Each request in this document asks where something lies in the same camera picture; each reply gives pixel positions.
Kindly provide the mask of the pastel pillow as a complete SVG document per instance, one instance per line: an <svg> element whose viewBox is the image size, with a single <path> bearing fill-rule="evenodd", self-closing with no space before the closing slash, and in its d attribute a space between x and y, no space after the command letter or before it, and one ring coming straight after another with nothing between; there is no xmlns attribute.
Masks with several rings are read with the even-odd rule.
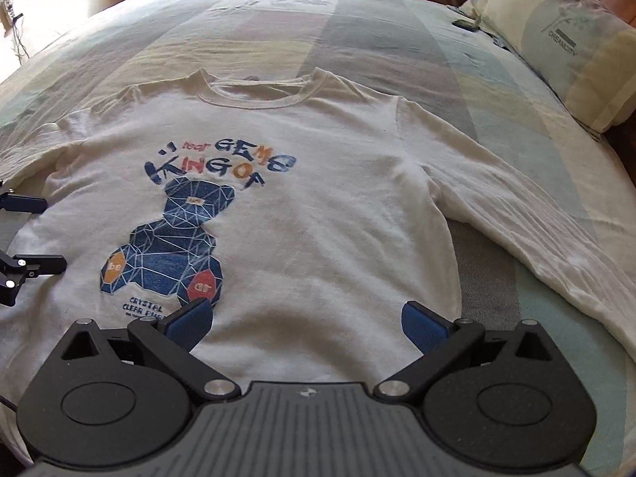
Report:
<svg viewBox="0 0 636 477"><path fill-rule="evenodd" d="M635 111L635 29L599 0L488 0L482 21L598 135Z"/></svg>
<svg viewBox="0 0 636 477"><path fill-rule="evenodd" d="M475 21L481 17L487 3L488 0L467 0L459 6L458 10L463 16Z"/></svg>

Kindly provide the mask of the rear pastel pillow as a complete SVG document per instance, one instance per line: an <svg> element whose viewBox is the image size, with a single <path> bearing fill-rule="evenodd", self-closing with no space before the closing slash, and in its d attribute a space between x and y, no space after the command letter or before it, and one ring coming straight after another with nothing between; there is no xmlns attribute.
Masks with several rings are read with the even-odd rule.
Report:
<svg viewBox="0 0 636 477"><path fill-rule="evenodd" d="M458 10L463 16L475 21L481 17L487 3L488 0L467 0L459 6Z"/></svg>

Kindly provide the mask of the front pastel pillow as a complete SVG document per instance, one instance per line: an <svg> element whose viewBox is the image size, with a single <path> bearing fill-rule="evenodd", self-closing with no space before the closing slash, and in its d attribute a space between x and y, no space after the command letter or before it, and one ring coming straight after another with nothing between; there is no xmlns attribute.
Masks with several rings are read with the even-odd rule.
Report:
<svg viewBox="0 0 636 477"><path fill-rule="evenodd" d="M635 29L599 0L488 0L482 21L598 135L635 111Z"/></svg>

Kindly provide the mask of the patchwork pastel bed sheet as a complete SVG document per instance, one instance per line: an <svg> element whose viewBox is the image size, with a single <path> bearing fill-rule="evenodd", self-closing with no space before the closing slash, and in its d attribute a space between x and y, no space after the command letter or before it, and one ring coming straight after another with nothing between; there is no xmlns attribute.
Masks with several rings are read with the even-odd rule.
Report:
<svg viewBox="0 0 636 477"><path fill-rule="evenodd" d="M205 71L290 81L316 70L402 97L539 185L635 286L635 187L518 54L424 0L126 0L32 57L1 86L1 150L136 84ZM481 231L449 221L460 316L492 330L537 320L588 390L597 425L583 466L635 467L635 349Z"/></svg>

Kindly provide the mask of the black remote control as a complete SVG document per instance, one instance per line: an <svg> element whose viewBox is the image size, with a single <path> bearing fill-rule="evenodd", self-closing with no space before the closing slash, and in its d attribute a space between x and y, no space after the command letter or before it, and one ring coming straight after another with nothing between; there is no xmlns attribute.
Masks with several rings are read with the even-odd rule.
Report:
<svg viewBox="0 0 636 477"><path fill-rule="evenodd" d="M475 24L473 21L466 21L465 19L456 19L456 21L453 21L453 25L463 30L469 31L476 31L477 29L479 29L479 26L477 26L477 24Z"/></svg>

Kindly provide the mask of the white printed sweatshirt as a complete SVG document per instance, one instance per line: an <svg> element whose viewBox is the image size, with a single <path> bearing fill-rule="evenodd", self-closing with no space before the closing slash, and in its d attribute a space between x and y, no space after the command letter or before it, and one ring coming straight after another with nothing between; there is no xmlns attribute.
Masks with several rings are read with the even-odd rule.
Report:
<svg viewBox="0 0 636 477"><path fill-rule="evenodd" d="M449 221L481 231L635 349L635 287L539 185L402 97L327 71L136 84L1 150L47 211L12 246L60 254L1 315L1 390L19 398L77 319L121 328L193 298L197 355L238 381L385 378L417 353L410 299L449 319Z"/></svg>

